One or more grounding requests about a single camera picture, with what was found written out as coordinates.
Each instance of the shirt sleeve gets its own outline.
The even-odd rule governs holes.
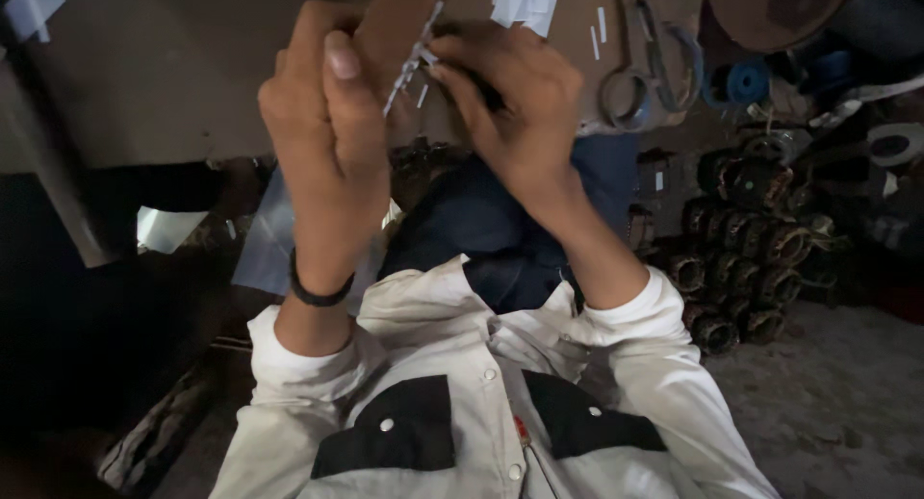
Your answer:
[[[568,333],[611,350],[619,409],[645,416],[672,456],[708,497],[779,495],[757,469],[681,316],[684,303],[668,278],[649,268],[648,285],[613,309],[586,308]]]
[[[212,499],[293,497],[311,474],[321,440],[343,428],[340,404],[385,361],[385,351],[363,328],[327,357],[286,350],[273,325],[279,306],[248,323],[251,367],[257,380],[218,474]]]

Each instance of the hand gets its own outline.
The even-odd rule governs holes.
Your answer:
[[[581,73],[541,37],[524,27],[470,27],[459,36],[437,38],[431,51],[441,61],[431,69],[456,100],[476,150],[507,190],[524,206],[577,174],[569,161],[578,127]],[[503,98],[492,114],[461,66]]]
[[[258,97],[292,197],[298,277],[315,294],[343,286],[388,210],[385,118],[341,31],[358,14],[306,2]]]

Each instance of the black bracelet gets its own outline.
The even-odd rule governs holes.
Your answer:
[[[353,278],[356,277],[354,272],[349,279],[344,283],[344,287],[340,288],[335,294],[330,295],[317,295],[309,292],[301,285],[301,281],[298,280],[298,269],[295,266],[295,250],[292,249],[292,255],[289,256],[289,282],[292,286],[292,292],[298,297],[298,300],[304,302],[309,306],[315,307],[330,307],[340,304],[349,293],[350,288],[353,285]]]

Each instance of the pile of motor parts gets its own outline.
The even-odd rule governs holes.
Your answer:
[[[703,353],[768,344],[783,332],[783,308],[805,284],[834,287],[829,272],[803,269],[813,252],[829,249],[833,222],[802,211],[809,183],[776,159],[716,151],[702,158],[698,177],[709,196],[687,203],[685,235],[648,261],[683,295],[684,324]]]

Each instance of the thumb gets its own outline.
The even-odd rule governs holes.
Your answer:
[[[344,32],[333,31],[324,38],[323,83],[341,169],[346,173],[352,167],[386,162],[382,107]]]
[[[490,155],[500,146],[500,137],[491,112],[484,103],[478,87],[468,76],[445,63],[430,67],[430,75],[439,80],[449,90],[456,101],[462,120],[468,127],[468,133],[477,150],[483,155]]]

